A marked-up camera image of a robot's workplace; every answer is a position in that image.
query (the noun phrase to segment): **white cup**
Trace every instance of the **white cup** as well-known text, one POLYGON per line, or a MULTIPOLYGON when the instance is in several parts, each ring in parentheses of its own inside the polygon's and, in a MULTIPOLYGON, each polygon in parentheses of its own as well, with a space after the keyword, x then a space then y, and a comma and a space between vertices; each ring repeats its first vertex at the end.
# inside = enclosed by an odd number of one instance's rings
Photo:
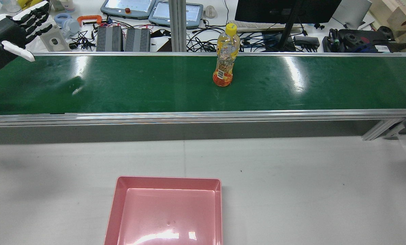
POLYGON ((73 0, 59 0, 67 12, 74 12, 73 0))

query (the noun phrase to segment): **plastic container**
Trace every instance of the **plastic container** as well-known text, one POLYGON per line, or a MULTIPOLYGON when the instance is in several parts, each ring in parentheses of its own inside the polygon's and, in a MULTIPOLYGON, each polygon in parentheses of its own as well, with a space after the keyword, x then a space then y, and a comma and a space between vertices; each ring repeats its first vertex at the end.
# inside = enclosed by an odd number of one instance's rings
POLYGON ((239 52, 240 39, 236 34, 236 25, 229 23, 226 31, 220 34, 217 41, 217 68, 212 79, 220 87, 228 86, 233 79, 233 65, 239 52))
POLYGON ((62 6, 64 7, 66 12, 74 12, 74 3, 73 0, 59 0, 62 4, 62 6))
POLYGON ((16 13, 21 10, 17 0, 0 0, 0 3, 10 13, 16 13))
POLYGON ((218 179, 117 180, 105 245, 222 245, 218 179))

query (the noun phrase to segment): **green conveyor belt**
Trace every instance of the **green conveyor belt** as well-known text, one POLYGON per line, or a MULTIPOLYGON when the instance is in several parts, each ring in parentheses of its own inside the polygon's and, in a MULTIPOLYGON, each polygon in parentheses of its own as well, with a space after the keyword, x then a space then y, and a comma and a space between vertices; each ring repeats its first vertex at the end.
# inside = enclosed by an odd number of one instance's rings
POLYGON ((0 115, 406 109, 406 57, 38 56, 0 70, 0 115))

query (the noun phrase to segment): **plastic bottle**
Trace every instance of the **plastic bottle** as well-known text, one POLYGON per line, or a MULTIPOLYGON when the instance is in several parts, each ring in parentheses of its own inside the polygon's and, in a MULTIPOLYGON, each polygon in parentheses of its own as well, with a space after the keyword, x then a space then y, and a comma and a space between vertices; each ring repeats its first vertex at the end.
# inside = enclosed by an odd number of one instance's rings
POLYGON ((0 3, 10 13, 16 13, 21 10, 17 0, 0 0, 0 3))
POLYGON ((236 25, 229 23, 226 31, 220 34, 217 41, 217 68, 212 79, 220 87, 228 86, 233 78, 233 65, 238 55, 240 39, 236 34, 236 25))
POLYGON ((59 0, 66 12, 74 12, 73 0, 59 0))

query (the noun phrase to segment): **power adapter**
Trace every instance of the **power adapter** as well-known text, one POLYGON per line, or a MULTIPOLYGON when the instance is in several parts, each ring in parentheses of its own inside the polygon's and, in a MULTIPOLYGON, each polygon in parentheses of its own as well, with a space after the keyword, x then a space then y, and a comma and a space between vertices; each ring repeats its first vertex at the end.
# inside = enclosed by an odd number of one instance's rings
POLYGON ((120 26, 99 27, 97 30, 97 52, 123 51, 123 31, 120 26))
POLYGON ((312 45, 312 46, 316 46, 317 48, 319 47, 319 40, 316 37, 295 36, 294 43, 297 46, 312 45))

